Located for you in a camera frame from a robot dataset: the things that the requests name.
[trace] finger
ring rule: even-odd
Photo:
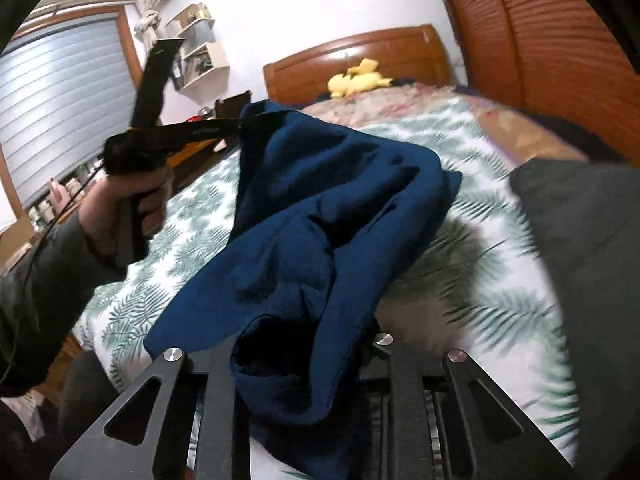
[[[140,213],[151,213],[156,209],[159,209],[160,206],[166,202],[166,187],[162,186],[160,189],[157,189],[152,194],[145,196],[138,205],[138,212]]]
[[[174,171],[169,166],[163,166],[147,173],[133,173],[128,175],[110,175],[108,188],[110,195],[116,200],[129,198],[140,193],[146,193],[164,186],[174,179]]]
[[[162,229],[164,223],[164,211],[161,209],[153,211],[145,216],[142,221],[142,234],[145,236],[153,236]]]
[[[166,199],[165,200],[169,200],[173,195],[174,195],[174,180],[173,178],[164,183],[164,194]]]

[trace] wire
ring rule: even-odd
[[[49,233],[51,232],[53,227],[58,224],[58,220],[60,219],[60,217],[64,213],[66,213],[68,211],[68,209],[74,203],[74,200],[78,197],[78,195],[80,195],[80,193],[82,193],[84,191],[84,188],[86,187],[86,185],[89,184],[89,182],[91,182],[94,179],[94,177],[96,176],[98,171],[100,171],[101,169],[102,169],[102,164],[100,166],[98,166],[97,168],[95,168],[94,172],[91,175],[89,175],[89,177],[86,180],[86,182],[84,184],[82,184],[82,186],[80,186],[80,189],[78,189],[78,191],[76,191],[75,195],[73,195],[71,197],[69,202],[67,202],[66,205],[62,208],[62,211],[60,211],[60,213],[57,214],[57,216],[53,219],[51,224],[47,227],[46,231],[44,231],[44,234],[42,235],[42,238],[40,239],[39,243],[36,245],[36,247],[33,250],[33,255],[31,256],[31,260],[29,261],[29,266],[27,267],[27,272],[24,275],[24,281],[22,282],[22,289],[20,291],[20,301],[19,301],[20,313],[18,314],[18,321],[15,323],[14,347],[12,348],[11,354],[9,355],[8,359],[6,358],[6,356],[2,356],[2,357],[4,357],[4,360],[6,361],[6,369],[4,370],[4,373],[2,374],[2,378],[0,378],[0,386],[2,386],[2,384],[4,383],[4,380],[9,375],[9,371],[11,371],[11,367],[14,364],[15,353],[16,353],[16,351],[18,349],[18,337],[20,335],[20,324],[22,322],[22,318],[24,317],[24,293],[25,293],[25,291],[27,289],[27,281],[29,279],[29,274],[31,273],[31,267],[33,267],[33,261],[38,256],[38,252],[40,251],[40,248],[44,245],[44,242],[47,239],[47,236],[49,236]]]

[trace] black jacket sleeve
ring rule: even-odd
[[[77,214],[41,244],[0,281],[0,377],[15,347],[0,397],[20,396],[40,384],[95,287],[126,276],[126,269],[94,256]]]

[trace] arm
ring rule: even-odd
[[[14,346],[15,355],[0,384],[0,396],[18,396],[41,383],[95,287],[126,276],[126,269],[111,263],[117,249],[118,202],[157,189],[139,208],[148,213],[143,232],[154,234],[164,221],[171,179],[171,171],[161,168],[101,180],[84,199],[78,214],[54,227],[37,253],[32,250],[2,279],[0,377]]]

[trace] yellow plush toy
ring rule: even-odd
[[[374,72],[377,67],[377,61],[365,58],[359,66],[352,66],[348,69],[346,75],[334,75],[327,83],[331,97],[337,99],[356,92],[365,92],[380,86],[391,85],[391,79],[385,79],[379,72]]]

